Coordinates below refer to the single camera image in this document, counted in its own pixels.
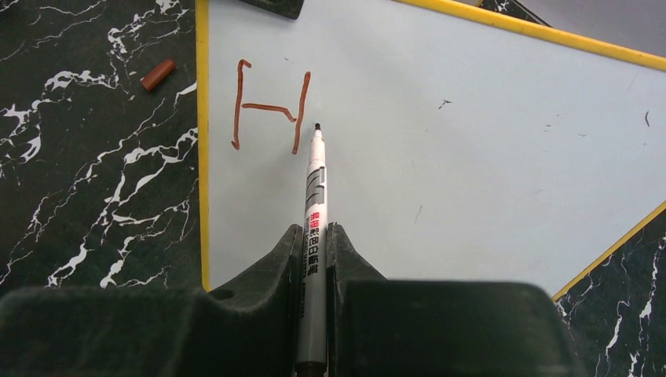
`black holder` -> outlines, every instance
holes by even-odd
[[[302,228],[201,289],[23,288],[0,301],[0,375],[289,376]],[[330,224],[328,375],[582,377],[526,284],[386,280]]]
[[[304,0],[240,0],[292,20],[301,14]]]

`small debris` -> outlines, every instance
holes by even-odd
[[[414,224],[416,224],[416,220],[419,220],[419,215],[421,214],[422,209],[423,209],[423,205],[419,206],[419,213],[416,214],[416,218],[414,218]]]
[[[453,103],[453,102],[451,102],[451,101],[443,100],[443,101],[441,102],[441,105],[439,106],[439,108],[437,108],[437,110],[439,110],[440,108],[442,108],[445,104],[452,104],[452,103]]]
[[[151,91],[159,82],[161,82],[171,71],[176,68],[176,64],[171,59],[166,59],[148,73],[142,80],[141,85],[144,86],[146,91]]]

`orange drawing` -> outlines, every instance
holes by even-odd
[[[271,104],[241,104],[243,99],[243,67],[252,68],[252,64],[245,59],[241,59],[238,62],[238,92],[236,94],[236,110],[233,115],[233,141],[231,145],[238,150],[240,149],[240,141],[238,139],[238,124],[240,121],[240,108],[254,108],[257,110],[265,110],[267,112],[281,112],[284,116],[287,117],[289,122],[296,122],[296,130],[294,135],[294,147],[291,149],[291,153],[296,154],[298,152],[298,144],[301,139],[301,123],[303,123],[303,116],[305,114],[306,108],[306,96],[308,94],[308,86],[310,84],[310,72],[306,72],[306,75],[303,77],[303,87],[301,89],[301,98],[298,101],[298,117],[294,116],[289,112],[289,109],[282,106],[274,106]]]

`black plastic mount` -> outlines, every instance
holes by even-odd
[[[329,370],[340,376],[584,375],[550,299],[525,284],[390,281],[327,238]],[[0,375],[289,376],[302,228],[203,290],[23,288],[0,301]]]
[[[301,14],[303,0],[240,0],[259,8],[296,20]]]

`ink mark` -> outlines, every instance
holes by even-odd
[[[439,108],[437,108],[437,110],[439,110],[440,108],[442,108],[445,104],[452,104],[452,103],[453,103],[453,102],[451,102],[451,101],[443,100],[443,101],[441,102],[441,105],[439,106]]]
[[[271,104],[243,104],[241,108],[256,108],[258,110],[266,110],[267,112],[281,112],[287,116],[289,122],[296,122],[296,118],[289,112],[289,109],[282,106],[272,106]]]
[[[637,78],[638,76],[639,76],[639,73],[636,72],[636,76],[634,76],[634,79],[631,81],[631,83],[629,84],[629,87],[627,88],[627,93],[628,93],[629,90],[631,89],[631,86],[634,85],[634,81],[636,81],[636,78]]]
[[[247,60],[241,59],[238,61],[238,91],[236,93],[236,110],[233,113],[233,141],[231,145],[236,150],[240,149],[240,141],[238,140],[238,121],[240,120],[240,102],[243,99],[243,67],[252,68]]]
[[[414,218],[414,224],[416,224],[416,220],[419,220],[419,215],[421,214],[422,209],[423,209],[423,205],[419,206],[419,213],[416,214],[416,217]]]
[[[303,123],[303,116],[305,115],[305,106],[306,106],[306,96],[308,93],[308,86],[310,83],[310,72],[306,72],[303,77],[303,87],[301,89],[301,97],[298,102],[298,117],[294,117],[289,109],[282,106],[274,106],[271,104],[242,104],[243,102],[243,67],[252,68],[247,60],[241,59],[238,62],[238,91],[236,94],[236,108],[233,115],[233,141],[231,145],[236,149],[240,149],[240,141],[238,137],[239,133],[239,121],[240,121],[240,109],[241,108],[253,108],[257,110],[265,110],[268,112],[281,112],[284,116],[287,117],[289,122],[296,122],[296,131],[294,135],[294,147],[291,150],[291,153],[296,154],[298,152],[298,145],[301,138],[301,124]]]
[[[303,88],[301,89],[301,100],[298,103],[298,119],[296,119],[296,136],[294,137],[294,147],[291,150],[292,154],[298,153],[298,143],[301,140],[301,123],[303,123],[303,116],[306,109],[306,96],[308,95],[308,86],[310,85],[310,72],[306,72],[303,78]]]

